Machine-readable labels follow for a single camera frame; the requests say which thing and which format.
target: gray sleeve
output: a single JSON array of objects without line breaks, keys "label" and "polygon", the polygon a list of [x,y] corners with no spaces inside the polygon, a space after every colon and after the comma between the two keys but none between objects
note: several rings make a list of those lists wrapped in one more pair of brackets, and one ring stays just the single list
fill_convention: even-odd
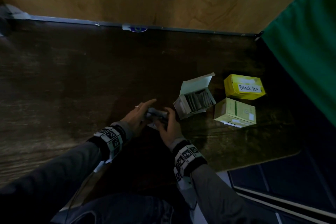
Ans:
[{"label": "gray sleeve", "polygon": [[190,178],[197,203],[208,224],[248,222],[244,200],[208,165],[196,168]]},{"label": "gray sleeve", "polygon": [[49,222],[101,161],[99,148],[86,142],[0,189],[3,212],[15,219]]}]

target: right hand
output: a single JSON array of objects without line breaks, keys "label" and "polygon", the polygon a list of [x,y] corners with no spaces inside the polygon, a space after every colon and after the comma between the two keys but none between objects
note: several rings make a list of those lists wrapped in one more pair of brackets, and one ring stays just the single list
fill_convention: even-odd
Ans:
[{"label": "right hand", "polygon": [[181,131],[181,125],[176,121],[175,111],[169,107],[165,107],[164,109],[168,111],[167,130],[165,130],[164,125],[158,120],[155,121],[155,126],[160,132],[162,141],[167,147],[169,147],[175,141],[175,139],[183,137],[183,135]]}]

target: hand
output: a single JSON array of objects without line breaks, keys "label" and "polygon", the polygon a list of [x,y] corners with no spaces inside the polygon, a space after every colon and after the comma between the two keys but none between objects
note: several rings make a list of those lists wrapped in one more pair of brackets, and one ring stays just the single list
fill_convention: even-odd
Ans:
[{"label": "hand", "polygon": [[183,137],[183,135],[181,132],[181,126],[176,121],[174,110],[169,107],[165,107],[165,110],[168,111],[167,130],[165,130],[163,124],[158,120],[155,121],[155,126],[160,132],[162,141],[165,143],[167,147],[170,147],[170,145],[175,141],[175,139]]},{"label": "hand", "polygon": [[132,111],[128,113],[121,121],[126,121],[131,129],[133,130],[135,136],[138,136],[142,129],[150,122],[144,121],[141,122],[145,113],[147,112],[149,106],[156,102],[156,99],[149,100],[145,103],[140,103]]}]

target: cardboard box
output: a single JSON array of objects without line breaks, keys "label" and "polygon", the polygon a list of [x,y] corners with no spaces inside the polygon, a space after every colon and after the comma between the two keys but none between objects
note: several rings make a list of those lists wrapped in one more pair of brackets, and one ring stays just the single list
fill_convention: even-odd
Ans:
[{"label": "cardboard box", "polygon": [[224,80],[226,97],[254,100],[266,92],[260,78],[230,74]]},{"label": "cardboard box", "polygon": [[208,89],[209,82],[214,75],[211,73],[182,83],[180,96],[174,102],[180,119],[205,112],[206,109],[216,104]]},{"label": "cardboard box", "polygon": [[216,104],[214,120],[237,128],[257,123],[254,106],[230,98]]}]

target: left hand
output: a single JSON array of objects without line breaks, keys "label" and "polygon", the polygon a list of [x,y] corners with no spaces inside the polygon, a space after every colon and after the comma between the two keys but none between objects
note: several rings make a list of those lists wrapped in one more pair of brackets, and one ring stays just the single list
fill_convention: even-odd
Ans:
[{"label": "left hand", "polygon": [[138,136],[142,129],[150,122],[150,121],[144,121],[141,122],[142,118],[144,117],[145,113],[147,112],[149,106],[156,102],[156,99],[149,100],[145,103],[140,103],[135,107],[132,111],[128,113],[121,121],[126,121],[133,132],[135,133],[135,136]]}]

